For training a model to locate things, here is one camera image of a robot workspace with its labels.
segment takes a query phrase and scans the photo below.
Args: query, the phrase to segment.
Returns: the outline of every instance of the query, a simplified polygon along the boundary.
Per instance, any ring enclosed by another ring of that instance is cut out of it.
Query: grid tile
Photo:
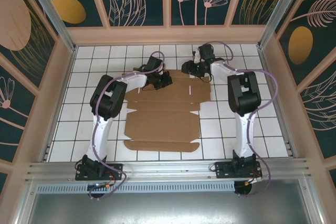
[[[47,160],[69,162],[80,160],[90,143],[93,122],[91,96],[104,74],[114,78],[128,73],[148,61],[153,51],[161,50],[166,58],[166,69],[180,69],[192,59],[192,49],[200,45],[145,45],[145,46],[104,46],[80,47],[76,55],[68,88],[58,116],[54,141]],[[229,55],[223,45],[213,45],[218,57]],[[261,68],[255,45],[230,45],[234,60],[229,64],[235,68]],[[262,104],[270,99],[266,78],[256,72]],[[211,82],[211,101],[201,104],[201,110],[192,113],[200,115],[201,139],[199,148],[191,153],[132,151],[125,147],[124,134],[127,109],[124,104],[108,135],[107,161],[155,161],[155,160],[196,160],[232,158],[236,142],[234,114],[228,106],[226,81],[214,77]],[[258,112],[254,123],[254,148],[262,157],[288,156],[279,122],[273,105]]]

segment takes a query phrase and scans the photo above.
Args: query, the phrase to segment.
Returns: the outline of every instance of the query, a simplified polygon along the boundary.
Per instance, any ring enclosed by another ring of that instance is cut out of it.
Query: purple cable
[[[99,119],[100,119],[100,116],[99,116],[99,114],[98,114],[98,107],[99,107],[101,98],[102,98],[103,95],[105,94],[105,91],[107,90],[107,88],[108,88],[108,87],[111,85],[111,83],[114,82],[114,81],[122,80],[122,79],[124,79],[125,77],[128,77],[128,76],[134,76],[134,75],[137,75],[137,74],[144,75],[144,74],[148,74],[148,73],[153,73],[153,72],[158,71],[160,68],[162,68],[163,65],[164,65],[164,58],[165,58],[163,52],[155,51],[155,52],[153,52],[153,53],[151,54],[151,56],[153,56],[153,54],[155,54],[155,53],[157,53],[157,52],[158,52],[159,54],[162,54],[162,63],[161,63],[156,69],[154,69],[154,70],[152,70],[152,71],[148,71],[148,72],[133,72],[133,73],[126,74],[126,75],[124,75],[124,76],[120,76],[120,77],[118,77],[118,78],[112,79],[111,81],[109,81],[109,82],[106,84],[106,86],[103,88],[101,94],[99,95],[99,98],[98,98],[98,101],[97,101],[97,105],[96,105],[97,123],[96,123],[95,127],[93,128],[93,134],[92,134],[92,150],[93,150],[93,153],[94,153],[94,155],[96,156],[97,160],[98,160],[103,166],[105,166],[105,167],[107,167],[108,169],[111,169],[111,170],[113,170],[113,171],[115,171],[115,172],[121,173],[122,175],[124,175],[124,179],[123,179],[122,182],[121,182],[119,185],[117,185],[112,191],[110,191],[108,194],[104,194],[103,196],[101,196],[101,197],[99,197],[99,198],[94,198],[94,197],[92,196],[91,193],[92,193],[92,191],[94,190],[94,187],[92,187],[92,188],[90,189],[90,191],[89,191],[89,196],[91,197],[91,199],[100,200],[100,199],[104,199],[104,198],[107,198],[107,197],[111,196],[116,190],[118,190],[118,188],[119,188],[119,187],[126,181],[126,179],[127,179],[127,175],[126,175],[126,173],[125,173],[124,171],[115,169],[115,168],[113,168],[112,166],[109,166],[108,164],[106,164],[103,160],[101,160],[101,159],[99,158],[99,156],[98,156],[98,154],[97,154],[97,151],[96,151],[96,146],[95,146],[95,144],[94,144],[94,139],[95,139],[95,135],[96,135],[96,131],[97,131],[97,128],[98,128]]]
[[[207,43],[205,43],[204,45],[207,45],[207,44],[211,44],[211,43],[219,43],[219,44],[222,44],[224,45],[224,47],[227,47],[231,53],[231,57],[227,60],[224,60],[224,61],[230,61],[233,59],[233,51],[232,49],[229,47],[229,45],[227,45],[226,43],[224,42],[221,42],[221,41],[217,41],[217,40],[214,40],[214,41],[209,41]],[[268,76],[270,76],[275,84],[275,93],[273,95],[273,97],[271,98],[270,101],[268,101],[267,103],[265,103],[263,106],[260,106],[258,107],[255,111],[253,111],[250,116],[248,117],[248,120],[247,120],[247,143],[248,143],[248,146],[250,147],[251,151],[256,154],[256,156],[263,162],[263,164],[265,165],[266,169],[267,169],[267,172],[268,172],[268,180],[267,180],[267,185],[266,187],[259,193],[256,193],[256,194],[252,194],[252,195],[244,195],[245,197],[253,197],[253,196],[258,196],[262,193],[264,193],[267,188],[269,187],[269,184],[271,182],[271,171],[269,169],[269,166],[267,165],[266,161],[254,150],[254,148],[252,147],[251,145],[251,140],[250,140],[250,135],[248,134],[249,132],[249,128],[250,128],[250,122],[251,122],[251,118],[253,117],[254,114],[256,114],[259,110],[267,107],[268,105],[270,105],[271,103],[273,103],[278,95],[278,82],[275,78],[275,76],[263,69],[235,69],[235,68],[232,68],[230,67],[228,64],[225,64],[223,63],[225,67],[227,67],[228,69],[230,69],[231,71],[234,71],[234,72],[241,72],[241,73],[245,73],[245,72],[260,72],[260,73],[263,73],[263,74],[266,74]]]

